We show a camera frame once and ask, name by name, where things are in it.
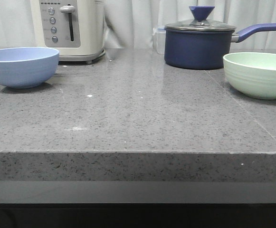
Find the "white speck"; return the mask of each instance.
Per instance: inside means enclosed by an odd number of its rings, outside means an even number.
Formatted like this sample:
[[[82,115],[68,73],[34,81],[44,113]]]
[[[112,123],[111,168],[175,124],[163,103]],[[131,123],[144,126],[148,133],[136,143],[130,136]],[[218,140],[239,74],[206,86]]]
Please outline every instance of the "white speck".
[[[73,127],[72,129],[65,129],[64,131],[82,131],[82,130],[87,130],[87,128]]]

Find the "purple handle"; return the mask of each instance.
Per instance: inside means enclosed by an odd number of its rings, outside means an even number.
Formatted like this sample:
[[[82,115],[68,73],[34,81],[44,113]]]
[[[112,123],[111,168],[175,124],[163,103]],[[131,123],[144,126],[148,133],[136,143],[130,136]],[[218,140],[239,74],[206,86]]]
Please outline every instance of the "purple handle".
[[[237,32],[239,35],[239,39],[236,43],[239,43],[249,36],[253,35],[256,32],[266,32],[266,31],[276,31],[276,23],[269,23],[269,24],[256,24],[249,26],[247,28],[244,28],[243,30],[240,30]]]

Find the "cream toaster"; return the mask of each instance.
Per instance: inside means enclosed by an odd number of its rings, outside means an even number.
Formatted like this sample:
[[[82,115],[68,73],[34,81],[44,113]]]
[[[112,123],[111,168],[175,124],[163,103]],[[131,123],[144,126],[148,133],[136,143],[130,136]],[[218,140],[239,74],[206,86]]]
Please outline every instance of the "cream toaster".
[[[104,3],[100,0],[30,0],[38,47],[60,52],[60,61],[91,63],[104,51]]]

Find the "kitchen counter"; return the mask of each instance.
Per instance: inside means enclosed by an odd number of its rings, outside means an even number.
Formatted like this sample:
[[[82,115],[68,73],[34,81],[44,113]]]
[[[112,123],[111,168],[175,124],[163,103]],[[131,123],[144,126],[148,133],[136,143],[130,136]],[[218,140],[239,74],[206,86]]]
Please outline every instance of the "kitchen counter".
[[[109,49],[38,87],[0,86],[0,181],[276,183],[276,100],[163,57]]]

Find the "saucepan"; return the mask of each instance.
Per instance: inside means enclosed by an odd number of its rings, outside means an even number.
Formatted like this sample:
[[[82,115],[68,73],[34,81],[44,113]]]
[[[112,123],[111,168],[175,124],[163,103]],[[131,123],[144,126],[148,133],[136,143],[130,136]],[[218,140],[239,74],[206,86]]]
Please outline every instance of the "saucepan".
[[[241,42],[256,32],[276,31],[276,23],[256,24],[235,33],[235,26],[206,19],[213,6],[191,6],[194,19],[165,25],[165,62],[186,69],[223,68],[222,57],[231,42]]]

